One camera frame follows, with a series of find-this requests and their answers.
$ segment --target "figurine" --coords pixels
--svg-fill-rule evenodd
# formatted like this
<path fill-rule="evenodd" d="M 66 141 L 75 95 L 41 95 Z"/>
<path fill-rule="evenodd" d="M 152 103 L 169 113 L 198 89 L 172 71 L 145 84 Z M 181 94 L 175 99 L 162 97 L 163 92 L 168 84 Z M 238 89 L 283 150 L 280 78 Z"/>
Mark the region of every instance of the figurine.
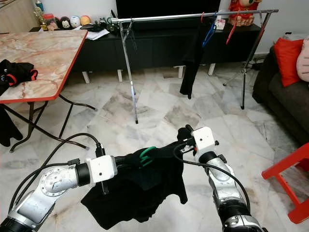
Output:
<path fill-rule="evenodd" d="M 61 22 L 61 27 L 63 29 L 66 29 L 66 30 L 71 29 L 70 19 L 68 17 L 66 16 L 61 17 L 60 22 Z"/>
<path fill-rule="evenodd" d="M 77 28 L 81 25 L 81 20 L 78 16 L 74 15 L 71 17 L 71 25 L 73 28 Z"/>
<path fill-rule="evenodd" d="M 253 11 L 257 9 L 258 4 L 262 0 L 231 0 L 229 6 L 230 11 Z M 228 18 L 228 22 L 236 26 L 250 26 L 253 23 L 253 14 L 233 14 Z"/>
<path fill-rule="evenodd" d="M 88 17 L 88 16 L 86 16 L 86 15 L 83 15 L 82 17 L 81 17 L 81 25 L 87 25 L 87 24 L 89 24 L 89 23 L 91 23 L 91 20 L 90 20 L 90 18 Z"/>

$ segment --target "white wall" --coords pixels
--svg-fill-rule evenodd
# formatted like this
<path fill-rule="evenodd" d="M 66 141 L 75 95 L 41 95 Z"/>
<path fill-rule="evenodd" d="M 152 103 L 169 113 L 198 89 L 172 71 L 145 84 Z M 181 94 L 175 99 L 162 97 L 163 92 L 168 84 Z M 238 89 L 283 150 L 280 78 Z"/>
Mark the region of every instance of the white wall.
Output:
<path fill-rule="evenodd" d="M 257 53 L 268 53 L 273 42 L 285 32 L 309 33 L 309 0 L 263 0 L 258 9 L 279 9 L 279 12 L 271 15 Z M 255 24 L 260 24 L 258 15 Z"/>
<path fill-rule="evenodd" d="M 88 15 L 94 22 L 100 17 L 111 16 L 111 10 L 117 13 L 116 0 L 41 0 L 41 2 L 45 13 L 53 13 L 59 18 Z"/>

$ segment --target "paper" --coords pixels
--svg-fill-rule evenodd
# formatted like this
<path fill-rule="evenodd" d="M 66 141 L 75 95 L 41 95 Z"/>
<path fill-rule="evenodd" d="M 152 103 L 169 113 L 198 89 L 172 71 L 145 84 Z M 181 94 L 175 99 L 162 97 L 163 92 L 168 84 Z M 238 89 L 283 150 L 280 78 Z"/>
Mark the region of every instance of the paper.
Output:
<path fill-rule="evenodd" d="M 79 30 L 82 26 L 79 26 L 77 28 L 74 28 L 73 30 Z M 104 29 L 102 31 L 99 31 L 99 32 L 92 32 L 92 31 L 89 31 L 88 34 L 87 34 L 87 39 L 90 39 L 90 40 L 96 40 L 100 37 L 102 37 L 103 35 L 106 35 L 110 33 L 108 30 Z"/>

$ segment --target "black cloth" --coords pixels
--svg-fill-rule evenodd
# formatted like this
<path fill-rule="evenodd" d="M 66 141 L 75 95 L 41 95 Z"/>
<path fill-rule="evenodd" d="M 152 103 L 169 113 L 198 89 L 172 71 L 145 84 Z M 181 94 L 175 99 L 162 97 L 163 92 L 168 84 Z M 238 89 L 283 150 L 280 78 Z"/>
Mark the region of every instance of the black cloth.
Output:
<path fill-rule="evenodd" d="M 190 137 L 190 132 L 183 128 L 178 138 Z M 144 149 L 128 154 L 125 163 L 135 167 L 130 171 L 118 173 L 116 177 L 105 181 L 109 194 L 103 195 L 101 183 L 97 183 L 82 199 L 98 224 L 108 230 L 120 221 L 136 219 L 147 221 L 164 199 L 176 194 L 180 202 L 187 202 L 183 184 L 183 163 L 173 156 L 173 149 L 179 142 L 163 148 L 148 151 L 147 156 L 153 162 L 140 168 L 140 154 Z"/>
<path fill-rule="evenodd" d="M 210 29 L 211 24 L 212 21 L 210 19 L 204 18 L 204 23 L 199 25 L 197 33 L 193 39 L 193 43 L 191 44 L 188 53 L 183 58 L 183 63 L 186 68 L 180 93 L 183 95 L 188 95 L 188 99 L 191 99 L 195 76 L 204 54 L 204 49 L 202 47 L 203 41 Z"/>
<path fill-rule="evenodd" d="M 3 146 L 10 146 L 10 138 L 15 138 L 17 140 L 21 140 L 23 138 L 23 135 L 2 107 L 0 107 L 0 119 L 0 144 Z"/>
<path fill-rule="evenodd" d="M 34 81 L 37 75 L 38 71 L 34 69 L 33 64 L 11 63 L 7 59 L 0 62 L 0 86 L 2 86 L 2 90 L 24 81 Z"/>

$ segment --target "black cable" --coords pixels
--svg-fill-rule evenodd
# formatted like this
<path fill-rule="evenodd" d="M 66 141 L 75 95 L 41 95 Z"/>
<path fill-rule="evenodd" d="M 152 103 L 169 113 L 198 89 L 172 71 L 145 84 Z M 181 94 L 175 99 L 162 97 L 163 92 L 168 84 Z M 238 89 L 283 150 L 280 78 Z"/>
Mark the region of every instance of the black cable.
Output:
<path fill-rule="evenodd" d="M 47 159 L 45 160 L 45 162 L 42 164 L 41 167 L 44 167 L 49 160 L 53 157 L 53 155 L 59 150 L 59 148 L 61 148 L 64 143 L 66 143 L 68 140 L 73 139 L 75 137 L 78 136 L 88 136 L 90 138 L 92 138 L 96 144 L 100 144 L 100 142 L 96 139 L 95 136 L 93 136 L 92 134 L 88 134 L 88 133 L 78 133 L 78 134 L 74 134 L 70 137 L 68 137 L 67 139 L 65 139 L 64 141 L 62 141 L 61 143 L 59 143 L 59 145 L 52 151 L 52 153 L 47 157 Z M 22 190 L 22 192 L 19 194 L 18 198 L 16 199 L 16 204 L 20 201 L 20 199 L 22 198 L 22 196 L 25 194 L 25 192 L 27 191 L 27 189 L 30 187 L 30 185 L 33 183 L 33 181 L 38 177 L 38 175 L 40 174 L 40 172 L 36 173 L 34 175 L 34 177 L 29 181 L 29 183 L 25 186 L 25 188 Z"/>
<path fill-rule="evenodd" d="M 43 166 L 41 168 L 38 168 L 37 170 L 35 170 L 34 172 L 32 172 L 31 174 L 29 174 L 20 184 L 19 186 L 17 187 L 13 197 L 12 197 L 12 200 L 11 200 L 11 203 L 10 203 L 10 207 L 9 207 L 9 212 L 10 210 L 12 209 L 13 205 L 14 205 L 14 202 L 15 202 L 15 198 L 19 192 L 19 190 L 21 189 L 21 187 L 26 183 L 27 180 L 29 180 L 33 175 L 35 174 L 38 174 L 40 173 L 43 169 L 45 168 L 49 168 L 49 167 L 53 167 L 53 166 L 64 166 L 64 165 L 68 165 L 68 163 L 52 163 L 52 164 L 48 164 L 46 166 Z"/>
<path fill-rule="evenodd" d="M 246 189 L 244 188 L 244 186 L 241 184 L 241 182 L 236 178 L 234 177 L 231 173 L 227 172 L 226 170 L 223 170 L 221 168 L 218 168 L 214 165 L 211 165 L 211 164 L 206 164 L 206 163 L 198 163 L 198 162 L 191 162 L 191 161 L 187 161 L 187 160 L 184 160 L 184 159 L 181 159 L 177 156 L 177 153 L 176 153 L 176 150 L 179 149 L 180 147 L 182 146 L 185 146 L 186 143 L 183 143 L 183 144 L 180 144 L 180 145 L 177 145 L 174 150 L 173 150 L 173 154 L 174 154 L 174 157 L 183 162 L 183 163 L 187 163 L 187 164 L 192 164 L 192 165 L 196 165 L 196 166 L 203 166 L 203 167 L 208 167 L 208 168 L 214 168 L 220 172 L 223 172 L 224 174 L 228 175 L 229 177 L 231 177 L 232 179 L 234 179 L 236 181 L 236 183 L 240 186 L 243 194 L 245 195 L 245 198 L 246 198 L 246 205 L 247 205 L 247 208 L 248 208 L 248 211 L 250 212 L 250 200 L 249 200 L 249 196 L 248 196 L 248 193 L 246 191 Z"/>

